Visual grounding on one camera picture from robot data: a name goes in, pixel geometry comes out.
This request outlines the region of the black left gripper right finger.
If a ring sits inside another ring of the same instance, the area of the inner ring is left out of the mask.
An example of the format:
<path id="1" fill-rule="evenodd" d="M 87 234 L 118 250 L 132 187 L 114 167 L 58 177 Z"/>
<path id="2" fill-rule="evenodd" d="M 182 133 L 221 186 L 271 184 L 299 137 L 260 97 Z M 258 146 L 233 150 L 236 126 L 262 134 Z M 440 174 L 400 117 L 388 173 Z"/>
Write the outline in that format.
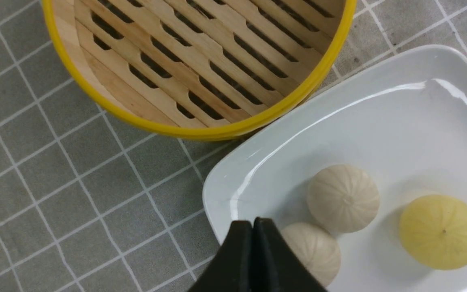
<path id="1" fill-rule="evenodd" d="M 253 225 L 253 291 L 327 291 L 298 260 L 269 218 L 258 217 Z"/>

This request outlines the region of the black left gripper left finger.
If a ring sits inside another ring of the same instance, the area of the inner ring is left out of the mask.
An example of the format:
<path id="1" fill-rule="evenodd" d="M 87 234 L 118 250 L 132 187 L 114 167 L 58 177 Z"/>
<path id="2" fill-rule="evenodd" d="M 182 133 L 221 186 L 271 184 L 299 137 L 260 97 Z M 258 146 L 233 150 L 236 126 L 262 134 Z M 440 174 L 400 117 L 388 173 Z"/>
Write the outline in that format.
<path id="1" fill-rule="evenodd" d="M 232 221 L 227 236 L 190 292 L 249 292 L 252 224 Z"/>

